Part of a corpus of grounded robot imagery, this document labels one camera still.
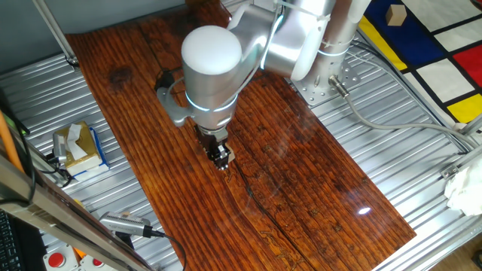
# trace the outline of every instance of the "red square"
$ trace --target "red square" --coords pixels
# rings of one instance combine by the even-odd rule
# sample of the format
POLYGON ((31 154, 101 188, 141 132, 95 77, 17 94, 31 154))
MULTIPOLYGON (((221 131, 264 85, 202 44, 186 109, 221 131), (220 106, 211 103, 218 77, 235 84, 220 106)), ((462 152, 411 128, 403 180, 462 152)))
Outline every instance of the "red square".
POLYGON ((482 45, 458 53, 453 58, 477 82, 479 87, 482 87, 482 45))

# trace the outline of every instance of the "floor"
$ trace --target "floor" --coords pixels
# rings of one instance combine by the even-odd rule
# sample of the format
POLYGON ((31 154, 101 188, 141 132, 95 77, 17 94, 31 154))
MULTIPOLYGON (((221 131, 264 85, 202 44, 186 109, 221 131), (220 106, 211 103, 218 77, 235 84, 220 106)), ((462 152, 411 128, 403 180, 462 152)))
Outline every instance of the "floor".
POLYGON ((482 249, 482 235, 478 235, 462 247, 456 249, 440 263, 437 263, 431 271, 480 271, 472 262, 474 252, 482 249))

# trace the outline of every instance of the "white cloth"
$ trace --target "white cloth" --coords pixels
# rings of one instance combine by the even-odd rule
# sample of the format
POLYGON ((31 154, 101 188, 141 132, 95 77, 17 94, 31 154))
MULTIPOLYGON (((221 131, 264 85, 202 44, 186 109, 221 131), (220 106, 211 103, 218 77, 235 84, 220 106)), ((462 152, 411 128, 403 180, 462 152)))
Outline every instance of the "white cloth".
POLYGON ((74 160, 79 160, 86 156, 87 153, 82 150, 82 148, 75 143, 81 136, 82 126, 77 124, 72 124, 69 128, 69 134, 67 135, 67 151, 72 153, 74 160))
POLYGON ((447 206, 466 215, 482 214, 482 157, 457 173, 445 186, 447 206))

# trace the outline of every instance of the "wooden board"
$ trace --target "wooden board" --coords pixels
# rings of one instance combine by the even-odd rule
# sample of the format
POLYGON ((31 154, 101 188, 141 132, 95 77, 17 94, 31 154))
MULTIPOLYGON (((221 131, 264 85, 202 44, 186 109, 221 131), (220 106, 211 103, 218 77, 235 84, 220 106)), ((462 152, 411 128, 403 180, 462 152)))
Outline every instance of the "wooden board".
POLYGON ((373 269, 415 233, 281 77, 259 73, 239 96, 225 172, 157 101, 156 78, 182 76, 184 37, 228 16, 210 2, 68 36, 164 230, 189 270, 373 269))

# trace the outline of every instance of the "keyboard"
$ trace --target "keyboard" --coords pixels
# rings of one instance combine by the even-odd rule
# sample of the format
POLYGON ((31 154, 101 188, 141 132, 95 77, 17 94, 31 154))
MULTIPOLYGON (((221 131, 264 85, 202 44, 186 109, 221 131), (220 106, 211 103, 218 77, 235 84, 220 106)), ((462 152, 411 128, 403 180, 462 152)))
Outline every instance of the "keyboard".
POLYGON ((3 211, 0 211, 0 270, 1 271, 23 271, 20 257, 17 253, 17 245, 14 229, 10 218, 3 211))

